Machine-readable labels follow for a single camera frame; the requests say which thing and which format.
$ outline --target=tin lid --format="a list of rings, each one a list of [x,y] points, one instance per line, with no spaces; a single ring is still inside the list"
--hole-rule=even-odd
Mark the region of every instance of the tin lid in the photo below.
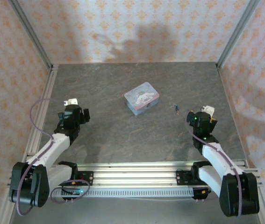
[[[150,83],[145,82],[125,93],[124,97],[134,109],[138,110],[157,99],[159,93],[150,85]]]

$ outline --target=black bracket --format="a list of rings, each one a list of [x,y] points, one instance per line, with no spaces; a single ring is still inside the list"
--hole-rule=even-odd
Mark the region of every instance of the black bracket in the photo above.
[[[74,176],[75,180],[84,180],[89,182],[90,186],[93,185],[94,181],[94,172],[93,171],[77,171]],[[87,186],[86,183],[83,182],[75,182],[75,184],[72,183],[63,183],[61,186]]]
[[[178,186],[186,185],[206,185],[204,181],[195,179],[191,170],[177,170],[176,181]]]

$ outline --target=floral wallpaper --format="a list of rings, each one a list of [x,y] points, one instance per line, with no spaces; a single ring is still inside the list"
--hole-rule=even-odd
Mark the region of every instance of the floral wallpaper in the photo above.
[[[222,78],[243,147],[265,185],[265,0],[229,55]]]
[[[13,165],[22,159],[48,71],[6,0],[0,0],[0,205]]]
[[[216,62],[249,0],[20,0],[52,63]]]

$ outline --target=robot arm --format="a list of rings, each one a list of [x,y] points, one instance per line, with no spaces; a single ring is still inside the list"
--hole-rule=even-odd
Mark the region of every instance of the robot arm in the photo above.
[[[58,156],[77,138],[80,125],[90,120],[89,110],[82,111],[77,99],[65,101],[64,105],[65,111],[58,114],[59,123],[52,135],[53,139],[50,139],[36,155],[25,163],[18,162],[14,165],[9,192],[11,202],[17,201],[21,177],[30,165],[31,168],[22,183],[20,203],[42,207],[53,188],[63,181],[75,179],[78,171],[75,163],[60,162],[55,169],[49,172],[49,168]]]
[[[239,215],[239,205],[242,206],[242,215],[258,213],[256,177],[252,173],[245,173],[241,170],[226,155],[217,139],[211,135],[217,123],[212,118],[213,113],[214,108],[206,106],[196,114],[189,112],[186,119],[187,123],[193,127],[194,146],[208,160],[194,163],[193,178],[204,181],[218,195],[221,209],[226,216]]]

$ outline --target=table surface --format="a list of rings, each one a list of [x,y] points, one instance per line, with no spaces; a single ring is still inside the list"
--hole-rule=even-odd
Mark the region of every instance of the table surface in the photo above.
[[[159,103],[135,116],[124,93],[149,82]],[[245,159],[215,63],[60,65],[52,98],[77,98],[91,120],[58,161],[76,163],[203,160],[184,122],[188,110],[215,107],[213,135],[231,159]],[[179,106],[176,115],[173,104]],[[53,133],[64,106],[50,102],[44,130]],[[41,146],[47,142],[43,136]]]
[[[124,93],[149,82],[159,92],[157,105],[134,116],[125,105]],[[221,79],[214,63],[128,63],[60,65],[53,98],[78,98],[89,108],[91,120],[81,126],[74,143],[57,161],[150,162],[194,161],[203,157],[193,147],[184,124],[187,110],[202,105],[215,107],[218,123],[213,131],[232,159],[244,159]],[[180,114],[172,107],[177,104]],[[50,103],[44,130],[52,133],[62,105]],[[47,139],[42,138],[41,146]],[[218,199],[196,203],[193,199],[83,198],[75,203],[34,208],[26,217],[13,216],[11,223],[105,223],[258,224],[257,215],[225,217]]]

